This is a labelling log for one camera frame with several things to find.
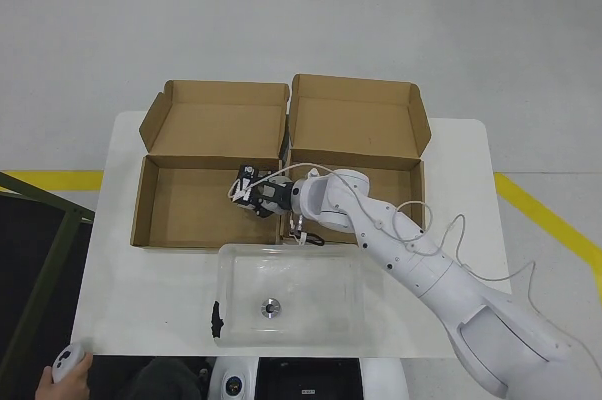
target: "metal drain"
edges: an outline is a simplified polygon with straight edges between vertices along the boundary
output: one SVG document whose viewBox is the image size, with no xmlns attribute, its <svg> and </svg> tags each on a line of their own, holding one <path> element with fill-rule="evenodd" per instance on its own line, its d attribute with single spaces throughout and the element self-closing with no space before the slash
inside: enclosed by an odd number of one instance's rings
<svg viewBox="0 0 602 400">
<path fill-rule="evenodd" d="M 281 312 L 281 303 L 277 299 L 267 299 L 261 304 L 261 314 L 266 318 L 274 318 Z"/>
</svg>

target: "open cardboard box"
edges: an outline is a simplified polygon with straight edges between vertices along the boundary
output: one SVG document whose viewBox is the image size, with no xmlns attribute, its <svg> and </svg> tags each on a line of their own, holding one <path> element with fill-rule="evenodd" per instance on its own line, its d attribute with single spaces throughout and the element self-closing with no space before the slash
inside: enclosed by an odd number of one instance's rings
<svg viewBox="0 0 602 400">
<path fill-rule="evenodd" d="M 357 170 L 370 178 L 370 197 L 394 205 L 425 201 L 420 157 L 431 133 L 415 84 L 296 75 L 289 129 L 289 163 Z M 303 178 L 309 169 L 294 168 L 290 177 Z M 425 226 L 421 205 L 402 211 Z M 284 238 L 289 236 L 287 221 L 281 225 Z M 326 241 L 356 243 L 352 234 L 331 231 L 313 221 L 305 221 L 304 230 Z"/>
<path fill-rule="evenodd" d="M 276 83 L 168 81 L 139 128 L 148 155 L 131 244 L 277 243 L 279 218 L 259 218 L 227 194 L 241 164 L 281 168 L 289 93 Z"/>
</svg>

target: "box lid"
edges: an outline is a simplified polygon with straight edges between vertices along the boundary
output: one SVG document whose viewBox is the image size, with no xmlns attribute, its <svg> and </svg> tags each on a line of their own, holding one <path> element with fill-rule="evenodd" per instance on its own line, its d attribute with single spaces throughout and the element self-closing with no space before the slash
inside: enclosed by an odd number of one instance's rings
<svg viewBox="0 0 602 400">
<path fill-rule="evenodd" d="M 296 161 L 325 153 L 333 164 L 356 158 L 377 167 L 384 158 L 386 168 L 400 169 L 420 158 L 431 132 L 413 83 L 300 74 L 292 83 L 290 135 Z"/>
<path fill-rule="evenodd" d="M 278 158 L 288 85 L 168 81 L 139 133 L 152 155 Z"/>
</svg>

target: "person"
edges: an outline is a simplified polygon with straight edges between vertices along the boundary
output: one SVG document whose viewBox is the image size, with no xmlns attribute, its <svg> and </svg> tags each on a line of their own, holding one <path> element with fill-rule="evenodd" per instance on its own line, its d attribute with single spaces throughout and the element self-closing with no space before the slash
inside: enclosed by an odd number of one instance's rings
<svg viewBox="0 0 602 400">
<path fill-rule="evenodd" d="M 45 367 L 34 394 L 35 400 L 88 400 L 88 370 L 92 366 L 92 353 L 85 357 L 66 375 L 61 382 L 52 380 L 52 367 Z"/>
<path fill-rule="evenodd" d="M 92 353 L 86 353 L 83 360 L 57 383 L 52 380 L 52 368 L 45 367 L 35 400 L 88 400 L 88 370 L 92 360 Z M 204 382 L 205 379 L 196 376 L 183 361 L 157 357 L 121 390 L 117 388 L 116 399 L 201 400 L 207 392 Z"/>
</svg>

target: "black base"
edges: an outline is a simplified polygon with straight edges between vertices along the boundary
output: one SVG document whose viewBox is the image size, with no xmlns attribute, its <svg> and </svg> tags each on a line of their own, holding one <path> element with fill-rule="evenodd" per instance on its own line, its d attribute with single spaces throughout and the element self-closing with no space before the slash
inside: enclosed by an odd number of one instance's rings
<svg viewBox="0 0 602 400">
<path fill-rule="evenodd" d="M 261 358 L 255 400 L 363 400 L 357 358 Z"/>
</svg>

